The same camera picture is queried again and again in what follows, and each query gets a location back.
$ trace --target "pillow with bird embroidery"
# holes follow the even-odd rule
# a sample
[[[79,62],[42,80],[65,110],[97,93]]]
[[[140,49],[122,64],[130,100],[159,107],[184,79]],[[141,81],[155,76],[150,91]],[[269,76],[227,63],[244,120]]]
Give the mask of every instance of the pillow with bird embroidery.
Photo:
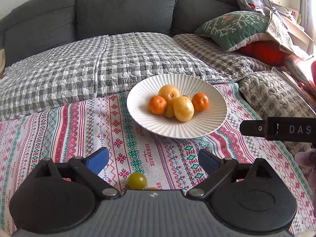
[[[266,33],[270,15],[252,11],[233,11],[205,22],[194,33],[212,38],[225,51],[235,51],[255,41],[273,38]]]

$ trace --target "bag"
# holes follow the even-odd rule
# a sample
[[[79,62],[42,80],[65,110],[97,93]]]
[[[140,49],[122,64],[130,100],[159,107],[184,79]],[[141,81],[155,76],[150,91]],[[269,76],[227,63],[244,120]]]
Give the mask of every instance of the bag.
[[[277,15],[279,17],[279,19],[281,20],[281,22],[283,23],[283,19],[279,15],[276,8],[272,7],[270,0],[237,0],[237,3],[242,11],[259,12],[265,16],[268,12],[267,12],[267,10],[264,10],[264,7],[267,7],[275,15]]]

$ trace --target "ribbed white plate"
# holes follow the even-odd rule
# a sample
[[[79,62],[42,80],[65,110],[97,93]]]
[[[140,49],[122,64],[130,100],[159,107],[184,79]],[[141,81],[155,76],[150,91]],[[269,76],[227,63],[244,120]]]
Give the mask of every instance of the ribbed white plate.
[[[193,118],[187,122],[152,114],[147,110],[149,99],[158,95],[159,89],[168,84],[178,87],[181,95],[189,95],[191,99],[196,93],[205,93],[210,101],[209,108],[195,112]],[[222,126],[227,116],[224,97],[215,87],[199,78],[183,74],[161,74],[139,82],[128,94],[127,109],[143,128],[177,139],[192,139],[213,133]]]

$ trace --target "sofa backrest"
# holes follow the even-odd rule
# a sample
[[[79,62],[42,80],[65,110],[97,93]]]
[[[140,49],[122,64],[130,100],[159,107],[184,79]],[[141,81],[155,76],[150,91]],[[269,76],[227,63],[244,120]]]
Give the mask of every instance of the sofa backrest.
[[[0,21],[6,67],[77,40],[76,0],[30,0]]]
[[[129,32],[193,33],[236,0],[30,0],[0,20],[6,67],[77,40]]]
[[[77,0],[78,39],[129,32],[170,34],[176,0]]]
[[[171,31],[173,34],[194,33],[205,22],[238,10],[236,0],[178,0]]]

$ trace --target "patterned tablecloth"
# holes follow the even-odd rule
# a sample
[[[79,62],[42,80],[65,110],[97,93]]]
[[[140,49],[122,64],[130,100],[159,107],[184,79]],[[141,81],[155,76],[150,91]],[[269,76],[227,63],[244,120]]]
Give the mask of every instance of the patterned tablecloth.
[[[230,156],[243,163],[265,158],[297,200],[290,230],[315,230],[311,192],[292,155],[281,142],[242,136],[241,121],[260,118],[239,96],[237,84],[216,88],[227,102],[227,120],[215,133],[194,140],[173,140],[140,127],[127,111],[128,93],[0,122],[1,228],[15,231],[8,209],[10,198],[41,158],[66,162],[106,146],[110,161],[99,176],[122,192],[128,188],[127,177],[135,171],[147,176],[149,187],[186,192],[207,177],[197,160],[197,151],[205,147],[220,158]]]

